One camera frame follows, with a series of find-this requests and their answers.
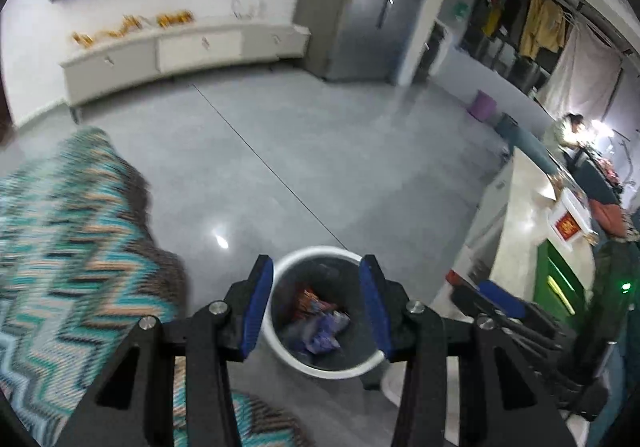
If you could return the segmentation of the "purple plastic bag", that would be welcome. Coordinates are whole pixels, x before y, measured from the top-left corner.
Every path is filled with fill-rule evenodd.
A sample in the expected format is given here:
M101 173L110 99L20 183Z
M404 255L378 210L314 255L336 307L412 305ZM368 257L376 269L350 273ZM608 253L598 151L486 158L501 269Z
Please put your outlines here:
M329 311L306 319L300 333L304 350L311 355L322 355L341 349L337 336L349 324L349 316L340 311Z

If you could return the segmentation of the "red snack bag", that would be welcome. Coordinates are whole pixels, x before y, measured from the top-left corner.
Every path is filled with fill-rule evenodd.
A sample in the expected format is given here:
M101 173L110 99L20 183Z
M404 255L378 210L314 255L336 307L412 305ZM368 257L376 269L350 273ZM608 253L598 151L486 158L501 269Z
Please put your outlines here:
M299 290L294 300L293 320L306 320L335 311L335 304L323 301L311 289Z

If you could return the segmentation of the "white round trash bin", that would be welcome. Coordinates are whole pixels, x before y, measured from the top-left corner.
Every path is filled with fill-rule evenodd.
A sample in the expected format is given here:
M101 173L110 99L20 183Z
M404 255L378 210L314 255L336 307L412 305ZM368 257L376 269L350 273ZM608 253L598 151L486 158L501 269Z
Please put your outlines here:
M323 380L362 379L381 368L384 355L360 293L360 262L341 248L309 247L274 264L262 336L288 367Z

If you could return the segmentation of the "white marble counter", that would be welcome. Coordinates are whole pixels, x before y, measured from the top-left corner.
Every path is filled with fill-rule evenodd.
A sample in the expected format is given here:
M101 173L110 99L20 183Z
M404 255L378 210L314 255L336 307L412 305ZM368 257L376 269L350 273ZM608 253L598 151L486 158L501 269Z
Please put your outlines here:
M454 271L469 277L482 263L492 282L521 299L532 300L538 245L548 240L584 289L590 290L594 279L591 245L585 238L579 238L570 248L562 244L548 224L548 213L554 205L548 175L516 148L486 187L454 260Z

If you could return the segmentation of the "zigzag patterned rug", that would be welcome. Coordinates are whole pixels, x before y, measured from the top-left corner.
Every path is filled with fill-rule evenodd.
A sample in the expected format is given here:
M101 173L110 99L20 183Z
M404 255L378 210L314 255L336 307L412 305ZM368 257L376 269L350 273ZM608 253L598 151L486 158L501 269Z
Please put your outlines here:
M131 328L188 318L186 273L146 226L144 178L99 129L1 182L1 441L58 445L63 427ZM186 438L176 365L174 442ZM298 420L231 389L238 446L305 446Z

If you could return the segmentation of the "person in background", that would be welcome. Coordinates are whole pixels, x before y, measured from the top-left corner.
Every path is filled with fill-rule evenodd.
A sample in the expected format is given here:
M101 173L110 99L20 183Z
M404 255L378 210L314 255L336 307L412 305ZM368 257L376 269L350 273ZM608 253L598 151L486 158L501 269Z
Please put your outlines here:
M570 151L582 147L578 135L583 125L583 115L566 114L546 129L542 135L542 144L556 161L566 166Z

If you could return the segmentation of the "purple bucket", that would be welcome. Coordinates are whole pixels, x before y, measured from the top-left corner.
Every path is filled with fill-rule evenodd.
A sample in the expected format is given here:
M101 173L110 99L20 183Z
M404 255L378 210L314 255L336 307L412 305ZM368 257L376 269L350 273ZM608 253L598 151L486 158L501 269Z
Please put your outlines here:
M487 93L478 90L468 108L468 114L480 122L488 122L497 113L497 102Z

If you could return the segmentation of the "grey white TV cabinet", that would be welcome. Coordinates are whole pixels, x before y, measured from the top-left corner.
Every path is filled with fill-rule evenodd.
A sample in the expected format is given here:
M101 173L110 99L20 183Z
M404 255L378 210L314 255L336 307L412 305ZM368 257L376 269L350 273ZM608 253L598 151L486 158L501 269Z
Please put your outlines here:
M63 60L65 103L77 121L83 104L134 86L205 69L302 58L310 36L306 27L260 20L136 32Z

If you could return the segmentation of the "golden dragon ornament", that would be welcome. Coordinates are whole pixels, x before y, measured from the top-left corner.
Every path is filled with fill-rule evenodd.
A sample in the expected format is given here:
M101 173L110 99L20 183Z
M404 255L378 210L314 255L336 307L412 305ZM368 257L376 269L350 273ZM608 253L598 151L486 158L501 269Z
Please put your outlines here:
M72 40L82 48L92 48L96 44L106 40L121 39L127 37L129 33L139 31L143 28L142 22L136 16L125 15L122 22L115 29L104 29L95 34L73 32L70 36Z

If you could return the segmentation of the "golden tiger ornament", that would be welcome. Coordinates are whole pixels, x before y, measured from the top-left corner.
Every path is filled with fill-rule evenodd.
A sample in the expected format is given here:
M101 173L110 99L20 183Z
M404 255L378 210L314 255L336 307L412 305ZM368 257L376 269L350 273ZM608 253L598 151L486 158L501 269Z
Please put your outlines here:
M180 11L175 13L162 13L155 17L157 25L167 28L176 25L190 24L194 22L194 16L190 11Z

